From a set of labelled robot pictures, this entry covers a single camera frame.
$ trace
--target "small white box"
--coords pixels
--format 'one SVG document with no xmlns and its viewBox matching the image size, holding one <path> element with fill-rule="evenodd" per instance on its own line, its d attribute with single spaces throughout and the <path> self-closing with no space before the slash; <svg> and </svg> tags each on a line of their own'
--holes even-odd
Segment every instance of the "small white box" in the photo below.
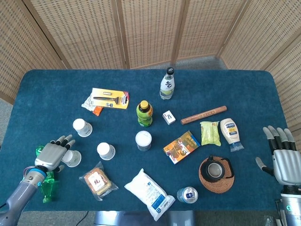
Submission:
<svg viewBox="0 0 301 226">
<path fill-rule="evenodd" d="M 171 114 L 170 111 L 163 113 L 163 118 L 165 119 L 168 125 L 175 121 L 175 117 L 173 116 L 173 114 Z"/>
</svg>

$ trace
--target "wooden rolling pin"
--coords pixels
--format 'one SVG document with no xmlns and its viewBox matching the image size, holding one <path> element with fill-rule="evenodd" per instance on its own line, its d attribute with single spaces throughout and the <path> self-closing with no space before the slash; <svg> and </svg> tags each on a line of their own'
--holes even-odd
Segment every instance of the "wooden rolling pin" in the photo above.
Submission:
<svg viewBox="0 0 301 226">
<path fill-rule="evenodd" d="M 181 124 L 185 125 L 185 124 L 193 122 L 195 120 L 203 119 L 203 118 L 206 118 L 206 117 L 214 115 L 214 114 L 225 112 L 226 110 L 227 110 L 226 106 L 221 106 L 221 107 L 218 107 L 218 108 L 206 111 L 206 112 L 202 112 L 200 114 L 195 114 L 195 115 L 190 116 L 188 118 L 182 119 Z"/>
</svg>

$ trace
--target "white bag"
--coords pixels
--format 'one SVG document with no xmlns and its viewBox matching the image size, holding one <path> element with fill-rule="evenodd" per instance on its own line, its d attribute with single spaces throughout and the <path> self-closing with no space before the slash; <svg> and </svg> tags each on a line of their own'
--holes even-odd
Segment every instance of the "white bag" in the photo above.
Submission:
<svg viewBox="0 0 301 226">
<path fill-rule="evenodd" d="M 144 173 L 143 169 L 124 187 L 147 206 L 155 221 L 157 221 L 175 201 L 174 197 L 167 195 L 150 176 Z"/>
</svg>

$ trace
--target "white squeeze bottle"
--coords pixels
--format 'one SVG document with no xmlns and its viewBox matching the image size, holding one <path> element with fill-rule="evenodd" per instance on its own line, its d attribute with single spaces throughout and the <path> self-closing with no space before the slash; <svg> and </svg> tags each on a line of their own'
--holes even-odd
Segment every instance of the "white squeeze bottle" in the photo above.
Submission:
<svg viewBox="0 0 301 226">
<path fill-rule="evenodd" d="M 220 125 L 222 134 L 230 145 L 231 152 L 244 149 L 244 147 L 240 143 L 238 128 L 235 122 L 232 119 L 228 118 L 221 120 Z"/>
<path fill-rule="evenodd" d="M 174 93 L 174 69 L 169 67 L 162 79 L 160 96 L 163 100 L 169 100 Z"/>
</svg>

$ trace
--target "robotic arm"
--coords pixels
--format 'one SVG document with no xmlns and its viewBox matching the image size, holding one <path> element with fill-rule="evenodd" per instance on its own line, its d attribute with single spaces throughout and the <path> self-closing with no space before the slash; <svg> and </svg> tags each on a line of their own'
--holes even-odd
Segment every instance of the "robotic arm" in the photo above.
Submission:
<svg viewBox="0 0 301 226">
<path fill-rule="evenodd" d="M 288 129 L 274 129 L 272 126 L 263 128 L 271 149 L 274 169 L 267 167 L 259 157 L 256 162 L 259 168 L 274 176 L 279 184 L 283 185 L 281 200 L 285 211 L 288 226 L 301 225 L 301 153 L 297 151 L 295 140 Z"/>
<path fill-rule="evenodd" d="M 62 136 L 46 144 L 34 162 L 35 167 L 29 170 L 5 204 L 0 206 L 0 210 L 8 206 L 7 211 L 0 211 L 0 226 L 17 225 L 21 212 L 46 178 L 46 173 L 58 168 L 67 150 L 75 143 L 75 140 L 69 141 L 71 138 L 72 135 Z"/>
</svg>

